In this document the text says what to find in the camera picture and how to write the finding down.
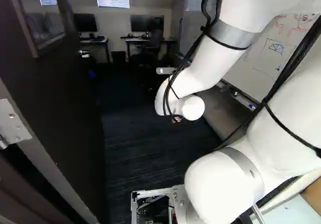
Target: metal frame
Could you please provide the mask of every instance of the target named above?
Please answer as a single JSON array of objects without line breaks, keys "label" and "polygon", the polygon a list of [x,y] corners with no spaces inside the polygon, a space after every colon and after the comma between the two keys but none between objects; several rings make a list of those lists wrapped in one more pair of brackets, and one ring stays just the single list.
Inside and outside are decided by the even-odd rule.
[{"label": "metal frame", "polygon": [[139,199],[152,197],[152,196],[159,196],[158,199],[160,199],[164,195],[169,196],[170,192],[171,192],[171,188],[133,191],[131,193],[131,200],[130,200],[131,224],[137,224],[137,210],[138,210],[137,201]]},{"label": "metal frame", "polygon": [[[154,201],[159,200],[164,196],[168,196],[169,205],[174,207],[169,208],[169,223],[172,224],[172,214],[173,211],[176,214],[176,219],[178,224],[188,224],[188,223],[195,223],[195,224],[205,224],[197,215],[196,211],[194,210],[190,199],[185,191],[184,185],[176,185],[171,188],[164,188],[164,189],[155,189],[155,190],[139,190],[133,191],[131,193],[131,202],[130,202],[130,210],[131,210],[131,224],[137,224],[137,210],[143,208]],[[137,206],[137,201],[142,198],[147,197],[155,197],[158,196],[159,198],[155,198],[150,203],[145,203],[142,206]],[[252,210],[257,217],[260,224],[266,224],[264,221],[263,215],[260,209],[257,207],[256,204],[253,204]]]}]

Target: computer monitor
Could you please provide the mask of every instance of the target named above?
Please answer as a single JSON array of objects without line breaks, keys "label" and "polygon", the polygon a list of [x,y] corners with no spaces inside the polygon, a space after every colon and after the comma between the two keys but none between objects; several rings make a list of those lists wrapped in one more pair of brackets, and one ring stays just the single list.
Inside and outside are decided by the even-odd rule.
[{"label": "computer monitor", "polygon": [[132,32],[150,32],[155,28],[164,31],[164,16],[131,15]]},{"label": "computer monitor", "polygon": [[74,14],[78,32],[97,32],[94,14]]}]

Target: gray band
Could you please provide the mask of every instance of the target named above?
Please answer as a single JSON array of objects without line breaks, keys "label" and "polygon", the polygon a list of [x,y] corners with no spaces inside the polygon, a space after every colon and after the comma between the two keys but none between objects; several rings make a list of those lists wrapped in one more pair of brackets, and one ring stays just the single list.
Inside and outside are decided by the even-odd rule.
[{"label": "gray band", "polygon": [[256,169],[252,161],[242,152],[231,147],[225,147],[219,150],[223,154],[230,157],[244,171],[247,178],[253,182],[254,186],[254,203],[264,196],[264,183],[260,172]]},{"label": "gray band", "polygon": [[217,23],[211,27],[210,35],[226,45],[237,48],[247,48],[251,45],[257,34],[243,31],[218,20]]}]

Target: whiteboard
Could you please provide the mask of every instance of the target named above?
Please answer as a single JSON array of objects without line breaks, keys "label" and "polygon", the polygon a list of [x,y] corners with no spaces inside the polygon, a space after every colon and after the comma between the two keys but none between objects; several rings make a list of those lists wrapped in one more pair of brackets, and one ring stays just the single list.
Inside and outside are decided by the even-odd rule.
[{"label": "whiteboard", "polygon": [[262,101],[318,16],[288,14],[274,18],[223,79]]}]

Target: trash can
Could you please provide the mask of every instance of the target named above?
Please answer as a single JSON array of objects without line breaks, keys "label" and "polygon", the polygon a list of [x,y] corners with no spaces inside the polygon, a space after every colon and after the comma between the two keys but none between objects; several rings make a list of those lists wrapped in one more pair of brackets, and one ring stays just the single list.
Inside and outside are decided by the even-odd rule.
[{"label": "trash can", "polygon": [[111,52],[112,62],[115,65],[124,65],[126,63],[126,52],[125,51],[115,51]]}]

